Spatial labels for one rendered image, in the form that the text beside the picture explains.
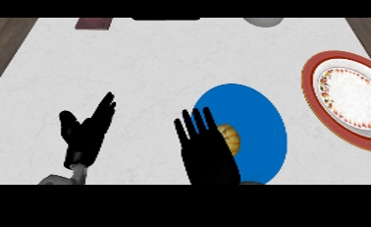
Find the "grey round object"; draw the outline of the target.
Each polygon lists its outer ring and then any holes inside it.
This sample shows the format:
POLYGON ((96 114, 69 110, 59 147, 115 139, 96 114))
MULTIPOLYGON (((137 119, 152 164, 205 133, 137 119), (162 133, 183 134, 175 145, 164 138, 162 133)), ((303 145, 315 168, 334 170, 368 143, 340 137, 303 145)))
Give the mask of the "grey round object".
POLYGON ((283 18, 245 18, 245 20, 261 28, 273 28, 283 22, 283 18))

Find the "blue plate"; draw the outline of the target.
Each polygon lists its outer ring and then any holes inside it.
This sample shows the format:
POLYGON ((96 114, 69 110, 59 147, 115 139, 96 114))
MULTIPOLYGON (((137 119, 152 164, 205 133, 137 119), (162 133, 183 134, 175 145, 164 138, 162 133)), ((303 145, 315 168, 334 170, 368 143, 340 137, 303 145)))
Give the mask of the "blue plate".
POLYGON ((240 179, 267 184, 280 172, 287 154, 286 126, 270 99, 246 85, 224 84, 205 92, 194 107, 209 107, 217 125, 231 125, 239 133, 234 161, 240 179))

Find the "red rimmed white plate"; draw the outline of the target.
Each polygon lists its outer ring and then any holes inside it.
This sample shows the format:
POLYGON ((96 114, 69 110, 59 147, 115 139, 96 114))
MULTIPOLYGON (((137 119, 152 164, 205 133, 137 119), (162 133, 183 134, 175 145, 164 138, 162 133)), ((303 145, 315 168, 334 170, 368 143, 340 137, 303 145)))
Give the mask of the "red rimmed white plate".
POLYGON ((371 60, 345 51, 318 53, 302 70, 302 90, 326 127, 371 151, 371 60))

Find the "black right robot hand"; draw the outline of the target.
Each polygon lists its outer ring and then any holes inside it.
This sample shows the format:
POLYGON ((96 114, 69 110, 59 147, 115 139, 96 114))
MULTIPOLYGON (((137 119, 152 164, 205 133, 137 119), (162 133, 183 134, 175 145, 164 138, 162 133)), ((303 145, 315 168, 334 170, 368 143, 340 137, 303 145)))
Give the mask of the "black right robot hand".
POLYGON ((174 120, 181 144, 181 157, 190 183, 202 185, 237 185, 239 169, 224 136, 218 131, 208 107, 183 110, 183 119, 174 120))

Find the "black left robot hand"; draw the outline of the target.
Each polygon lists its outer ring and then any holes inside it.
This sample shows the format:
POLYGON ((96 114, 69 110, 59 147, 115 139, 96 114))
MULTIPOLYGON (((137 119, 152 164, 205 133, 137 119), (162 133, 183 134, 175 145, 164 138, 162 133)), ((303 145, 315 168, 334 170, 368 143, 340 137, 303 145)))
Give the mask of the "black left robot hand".
POLYGON ((77 164, 90 167, 96 161, 116 112, 114 99, 115 95, 109 92, 93 115, 83 122, 78 122, 75 115, 68 110, 59 112, 61 136, 66 142, 63 160, 66 169, 71 169, 77 164))

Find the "yellow squash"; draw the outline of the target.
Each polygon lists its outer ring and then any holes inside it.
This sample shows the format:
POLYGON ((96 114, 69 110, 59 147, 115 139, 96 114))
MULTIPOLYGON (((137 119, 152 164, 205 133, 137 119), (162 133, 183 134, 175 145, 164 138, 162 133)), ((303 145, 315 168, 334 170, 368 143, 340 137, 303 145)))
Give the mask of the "yellow squash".
POLYGON ((237 130, 230 124, 220 125, 218 130, 228 144, 231 155, 237 155, 239 150, 240 150, 240 136, 239 136, 237 130))

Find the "dark red flat object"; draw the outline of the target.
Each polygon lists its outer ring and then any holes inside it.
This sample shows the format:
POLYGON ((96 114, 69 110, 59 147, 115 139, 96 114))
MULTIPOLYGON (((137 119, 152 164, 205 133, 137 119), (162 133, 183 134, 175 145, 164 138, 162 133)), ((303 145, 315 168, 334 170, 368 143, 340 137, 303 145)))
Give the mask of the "dark red flat object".
POLYGON ((112 18, 80 18, 77 21, 77 29, 108 29, 111 27, 112 18))

